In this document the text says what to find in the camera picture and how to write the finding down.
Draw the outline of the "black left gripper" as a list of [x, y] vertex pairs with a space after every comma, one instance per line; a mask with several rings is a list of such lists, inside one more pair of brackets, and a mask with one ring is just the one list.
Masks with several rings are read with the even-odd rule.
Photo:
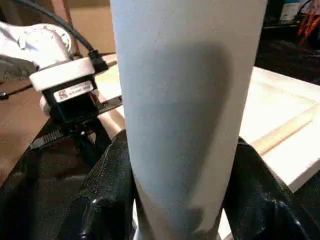
[[93, 91], [58, 102], [53, 92], [46, 92], [49, 106], [49, 118], [57, 126], [67, 129], [78, 129], [93, 122], [99, 115], [120, 107], [123, 104], [121, 95], [100, 101]]

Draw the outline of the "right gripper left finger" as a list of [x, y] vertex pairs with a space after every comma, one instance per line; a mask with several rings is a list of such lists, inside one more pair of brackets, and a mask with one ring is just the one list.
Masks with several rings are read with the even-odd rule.
[[70, 205], [58, 240], [130, 240], [135, 188], [127, 134], [120, 131]]

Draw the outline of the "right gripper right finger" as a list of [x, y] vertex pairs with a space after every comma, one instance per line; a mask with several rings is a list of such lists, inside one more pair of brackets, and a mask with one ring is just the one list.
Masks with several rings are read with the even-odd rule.
[[223, 200], [235, 240], [318, 240], [320, 226], [243, 138]]

